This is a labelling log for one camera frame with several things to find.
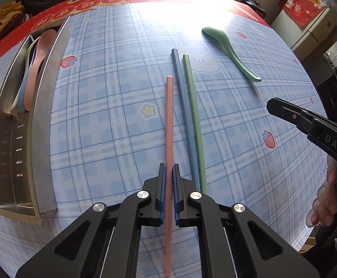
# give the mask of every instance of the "blue gripper pad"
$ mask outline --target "blue gripper pad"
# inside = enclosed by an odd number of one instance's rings
[[[177,189],[175,164],[172,168],[172,189],[174,192],[175,223],[178,226],[179,225],[179,197],[178,197],[178,189]]]
[[[162,174],[162,187],[161,187],[161,199],[160,199],[160,221],[163,224],[165,219],[165,191],[166,191],[166,165],[163,166]]]

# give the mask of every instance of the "pink chopstick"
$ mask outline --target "pink chopstick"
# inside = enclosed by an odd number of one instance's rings
[[[173,156],[173,77],[166,79],[166,194],[165,194],[165,220],[166,220],[166,277],[171,273],[171,233],[172,233],[172,167]]]

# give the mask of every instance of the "yellow cloth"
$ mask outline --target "yellow cloth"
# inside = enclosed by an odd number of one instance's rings
[[[23,10],[24,6],[21,2],[16,3],[15,1],[13,1],[5,4],[0,10],[0,32],[10,22],[10,20],[23,12]]]

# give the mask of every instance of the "human hand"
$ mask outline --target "human hand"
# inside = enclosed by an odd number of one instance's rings
[[[337,162],[328,156],[327,165],[327,180],[318,189],[317,197],[313,201],[313,209],[306,216],[308,227],[316,226],[319,222],[330,226],[337,213],[337,196],[334,188],[337,183]]]

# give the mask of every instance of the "blue plaid tablecloth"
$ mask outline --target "blue plaid tablecloth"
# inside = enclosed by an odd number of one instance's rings
[[[246,204],[297,250],[305,216],[327,168],[325,154],[292,124],[268,114],[279,97],[325,115],[297,58],[273,31],[215,9],[176,3],[99,8],[69,20],[51,114],[51,167],[58,210],[33,226],[0,216],[0,264],[18,268],[95,202],[120,203],[164,161],[165,78],[171,49],[190,56],[205,152],[208,194]],[[262,82],[250,83],[201,29],[219,27]],[[0,58],[0,87],[20,44]],[[174,84],[174,161],[191,179]],[[194,228],[173,223],[172,277],[201,277]],[[164,277],[164,227],[144,227],[138,277]]]

